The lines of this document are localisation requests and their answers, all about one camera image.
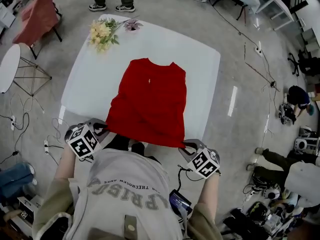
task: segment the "metal stand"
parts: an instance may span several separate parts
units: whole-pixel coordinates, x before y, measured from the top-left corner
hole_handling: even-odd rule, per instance
[[[28,94],[29,96],[33,97],[34,95],[36,95],[40,89],[45,86],[51,79],[52,79],[52,76],[50,76],[42,67],[40,67],[39,65],[33,63],[32,61],[26,59],[26,58],[23,58],[23,57],[20,57],[20,60],[27,63],[28,65],[27,66],[18,66],[18,69],[21,69],[21,68],[33,68],[33,76],[31,77],[27,77],[27,76],[24,76],[24,77],[15,77],[14,79],[32,79],[32,84],[31,84],[31,91],[28,92],[26,91],[25,89],[23,89],[15,80],[13,80],[13,82],[18,86],[20,87],[26,94]],[[41,72],[42,74],[45,75],[45,77],[37,77],[36,74],[37,74],[37,71]],[[47,79],[47,81],[42,84],[37,90],[34,91],[34,87],[35,87],[35,79]]]

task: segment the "chair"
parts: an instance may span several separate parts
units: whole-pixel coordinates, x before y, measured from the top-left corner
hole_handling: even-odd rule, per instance
[[[13,43],[26,44],[29,46],[34,58],[37,59],[37,55],[31,45],[45,33],[52,29],[60,42],[62,42],[55,28],[55,25],[59,22],[57,14],[62,16],[53,3],[53,0],[34,0],[21,13],[23,30],[13,39]]]
[[[302,73],[304,73],[306,76],[316,76],[320,75],[320,58],[317,57],[311,57],[311,58],[304,58],[303,52],[299,50],[298,62],[296,61],[293,54],[290,52],[289,56],[292,57],[292,59],[289,57],[288,61],[291,61],[294,65],[294,71],[292,72],[292,75],[296,73],[296,76],[299,76],[299,68]]]

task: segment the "sleeve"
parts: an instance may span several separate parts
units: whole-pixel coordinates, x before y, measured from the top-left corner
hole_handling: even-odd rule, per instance
[[[44,202],[35,215],[32,224],[32,236],[57,213],[66,212],[73,203],[73,196],[67,179],[54,179],[46,193]]]
[[[188,236],[194,240],[222,240],[222,236],[212,220],[204,203],[198,203],[193,209],[187,225]]]
[[[314,203],[304,197],[301,197],[297,203],[299,207],[303,207],[303,208],[314,207],[314,206],[317,206],[318,204],[319,202]]]

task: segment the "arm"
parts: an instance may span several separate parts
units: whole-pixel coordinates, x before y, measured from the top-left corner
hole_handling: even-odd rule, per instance
[[[297,114],[297,109],[298,109],[298,104],[297,105],[294,105],[294,108],[293,108],[293,114],[296,116]]]
[[[75,153],[72,151],[72,149],[69,147],[68,144],[65,144],[54,178],[55,179],[73,178],[75,174],[75,163],[76,163]]]
[[[297,115],[297,118],[305,111],[305,109],[300,109],[299,114]]]
[[[54,179],[45,195],[44,201],[32,224],[32,236],[35,239],[38,232],[54,218],[56,214],[65,213],[73,203],[68,178],[74,177],[76,155],[68,144],[64,146],[61,159],[56,169]]]
[[[218,205],[219,177],[217,173],[214,173],[205,181],[198,203],[188,220],[188,236],[194,240],[223,239],[214,221]]]
[[[205,204],[210,212],[212,220],[216,217],[218,206],[218,184],[220,176],[214,173],[204,182],[198,204]]]

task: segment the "black office chair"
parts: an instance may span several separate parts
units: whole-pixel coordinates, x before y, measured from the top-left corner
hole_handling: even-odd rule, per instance
[[[302,73],[304,73],[306,76],[316,76],[320,75],[320,58],[313,57],[313,58],[304,58],[302,51],[299,50],[299,60],[296,61],[293,54],[290,52],[289,56],[292,56],[292,59],[289,57],[288,61],[291,61],[294,65],[294,71],[292,72],[292,75],[296,73],[296,76],[299,76],[299,68]]]

